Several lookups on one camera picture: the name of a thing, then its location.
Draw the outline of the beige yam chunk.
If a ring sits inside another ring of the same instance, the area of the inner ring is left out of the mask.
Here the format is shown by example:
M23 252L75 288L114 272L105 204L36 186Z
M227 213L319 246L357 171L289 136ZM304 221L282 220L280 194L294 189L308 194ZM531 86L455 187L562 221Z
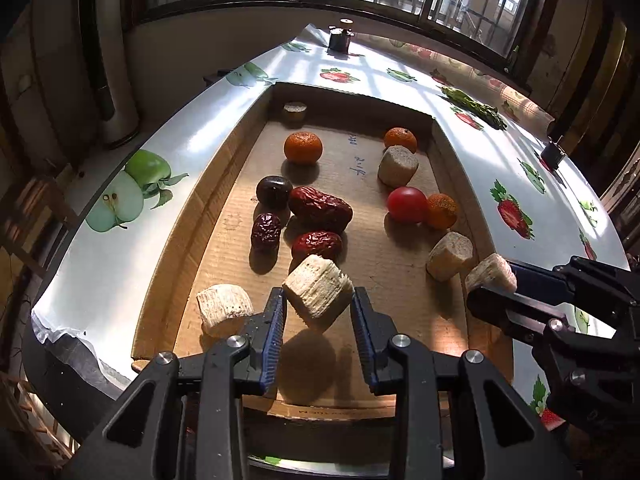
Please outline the beige yam chunk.
M252 300L239 285L217 284L196 294L202 331L217 337L242 326L254 314Z
M405 186L419 167L419 159L402 145L393 145L383 153L378 165L378 180L391 188Z
M469 237L448 232L428 254L425 269L434 280L446 282L464 269L473 256L474 246Z
M494 252L474 266L465 278L464 287L467 294L480 286L498 288L503 292L516 292L518 280L510 263Z
M283 282L286 299L316 332L325 332L352 301L352 280L330 259L310 255Z

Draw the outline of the beige yam chunk front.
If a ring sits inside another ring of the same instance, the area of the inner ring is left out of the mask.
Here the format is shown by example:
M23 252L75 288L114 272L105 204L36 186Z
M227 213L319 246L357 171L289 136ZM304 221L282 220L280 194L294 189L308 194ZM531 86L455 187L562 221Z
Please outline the beige yam chunk front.
M473 256L474 246L469 237L448 232L428 254L425 269L434 280L446 282L464 269Z

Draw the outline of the dark red jujube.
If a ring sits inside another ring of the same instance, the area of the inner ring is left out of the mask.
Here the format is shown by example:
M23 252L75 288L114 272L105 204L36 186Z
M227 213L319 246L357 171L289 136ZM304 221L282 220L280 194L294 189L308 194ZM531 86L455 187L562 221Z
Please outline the dark red jujube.
M342 238L329 231L314 231L299 235L291 248L294 261L302 261L311 255L335 260L342 249Z

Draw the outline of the small wrinkled red jujube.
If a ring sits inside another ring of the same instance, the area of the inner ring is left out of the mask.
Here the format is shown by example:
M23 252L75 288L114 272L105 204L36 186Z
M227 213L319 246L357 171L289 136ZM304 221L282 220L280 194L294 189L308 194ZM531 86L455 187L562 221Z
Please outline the small wrinkled red jujube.
M274 252L280 244L282 223L272 212L258 214L254 220L250 242L256 252Z

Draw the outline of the red tomato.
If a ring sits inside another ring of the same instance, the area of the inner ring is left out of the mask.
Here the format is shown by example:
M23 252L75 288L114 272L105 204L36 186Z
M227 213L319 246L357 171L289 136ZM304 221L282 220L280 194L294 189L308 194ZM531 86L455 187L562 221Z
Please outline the red tomato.
M425 218L427 199L418 188L402 186L390 193L386 205L388 213L395 221L417 224Z

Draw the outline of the large red jujube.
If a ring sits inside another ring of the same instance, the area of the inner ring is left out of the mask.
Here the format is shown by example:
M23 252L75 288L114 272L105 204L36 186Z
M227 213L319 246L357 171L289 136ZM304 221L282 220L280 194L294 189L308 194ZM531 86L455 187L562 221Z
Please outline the large red jujube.
M293 188L288 208L305 226L337 234L347 228L354 216L352 207L344 200L312 186Z

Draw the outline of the dark round plum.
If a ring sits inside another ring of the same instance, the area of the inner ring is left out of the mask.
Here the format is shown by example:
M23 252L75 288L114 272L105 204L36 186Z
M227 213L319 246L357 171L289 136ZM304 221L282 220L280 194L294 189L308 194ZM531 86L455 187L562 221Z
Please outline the dark round plum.
M282 176L263 177L256 186L258 202L273 210L288 208L288 199L292 191L291 181Z

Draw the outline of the large orange tangerine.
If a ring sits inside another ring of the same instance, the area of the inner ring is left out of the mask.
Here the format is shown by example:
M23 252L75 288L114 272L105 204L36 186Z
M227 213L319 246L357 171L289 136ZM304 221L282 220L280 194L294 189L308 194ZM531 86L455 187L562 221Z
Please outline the large orange tangerine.
M395 127L387 130L383 142L386 148L403 146L411 153L415 153L418 150L416 136L406 128Z

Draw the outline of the small orange tangerine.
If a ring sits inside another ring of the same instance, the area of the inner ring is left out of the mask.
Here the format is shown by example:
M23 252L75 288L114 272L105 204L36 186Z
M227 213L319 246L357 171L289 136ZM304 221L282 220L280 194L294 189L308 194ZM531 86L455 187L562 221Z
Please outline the small orange tangerine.
M297 165L313 165L322 156L320 138L309 131L291 133L284 142L283 151L289 162Z

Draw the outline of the small black cup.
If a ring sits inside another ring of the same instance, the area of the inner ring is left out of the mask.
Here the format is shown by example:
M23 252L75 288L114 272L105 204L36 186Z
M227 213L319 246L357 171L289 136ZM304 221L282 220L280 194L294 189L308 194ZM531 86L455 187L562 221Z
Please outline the small black cup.
M550 171L559 169L560 162L565 158L566 151L562 148L562 134L559 136L549 136L548 142L540 153L540 159Z

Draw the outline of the brown cardboard box tray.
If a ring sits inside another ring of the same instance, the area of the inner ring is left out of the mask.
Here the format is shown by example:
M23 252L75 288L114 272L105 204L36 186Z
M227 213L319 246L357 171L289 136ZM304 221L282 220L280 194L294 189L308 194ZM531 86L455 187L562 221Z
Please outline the brown cardboard box tray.
M442 215L408 224L387 210L390 191L378 164L384 134L394 127L418 139L411 185L451 196L454 230L471 241L476 258L489 255L494 243L471 182L430 115L405 103L280 82L243 114L183 207L138 319L134 369L164 350L194 356L241 326L228 314L205 326L206 288L240 286L261 311L272 289L317 255L428 348L453 356L484 350L511 376L510 340L466 310L463 275L436 281L426 270L446 234Z

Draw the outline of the green leafy vegetable bunch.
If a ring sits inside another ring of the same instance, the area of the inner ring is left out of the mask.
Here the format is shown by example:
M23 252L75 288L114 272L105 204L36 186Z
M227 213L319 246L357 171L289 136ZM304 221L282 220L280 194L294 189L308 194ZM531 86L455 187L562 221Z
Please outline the green leafy vegetable bunch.
M439 90L442 92L442 97L451 104L454 104L457 108L461 108L473 116L480 118L483 122L486 122L488 126L491 126L491 128L506 130L506 122L500 116L497 107L478 102L459 89L443 86L440 87Z

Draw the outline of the fruit print tablecloth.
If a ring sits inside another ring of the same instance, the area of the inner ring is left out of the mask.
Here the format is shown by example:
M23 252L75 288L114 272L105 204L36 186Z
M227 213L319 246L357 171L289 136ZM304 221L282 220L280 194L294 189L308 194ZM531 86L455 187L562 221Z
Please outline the fruit print tablecloth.
M320 38L307 27L294 47L259 55L145 142L178 180L172 200L148 200L120 228L83 224L76 232L32 310L32 330L48 355L25 362L40 399L74 438L85 437L134 379L134 361L198 351L201 289L239 285L261 309L284 281L285 249L264 266L250 260L255 188L279 171L352 206L344 269L390 307L399 327L439 351L466 344L488 351L524 400L546 410L549 388L530 352L465 314L460 280L444 285L427 276L425 237L404 246L387 236L376 176L382 136L401 124L419 137L414 184L454 194L458 228L481 252L537 266L587 254L624 263L604 211L584 211L596 201L589 184L569 160L549 174L540 141L519 124L471 127L427 73L413 70L401 81L395 62L375 50L359 48L344 63L349 81L324 78L336 59Z

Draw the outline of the small beige cylinder piece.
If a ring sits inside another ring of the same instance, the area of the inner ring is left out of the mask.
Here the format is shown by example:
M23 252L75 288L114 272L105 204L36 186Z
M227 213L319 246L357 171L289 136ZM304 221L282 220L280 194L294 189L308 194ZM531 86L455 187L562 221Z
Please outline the small beige cylinder piece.
M287 102L282 107L282 117L289 124L301 124L307 113L308 107L303 102Z

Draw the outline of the dark jar with spools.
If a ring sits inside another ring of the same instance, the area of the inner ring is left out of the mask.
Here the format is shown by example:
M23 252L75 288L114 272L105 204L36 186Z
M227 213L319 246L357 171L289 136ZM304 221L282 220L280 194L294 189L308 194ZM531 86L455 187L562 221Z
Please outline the dark jar with spools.
M341 18L340 24L329 26L328 50L333 53L348 55L353 36L352 20L350 18Z

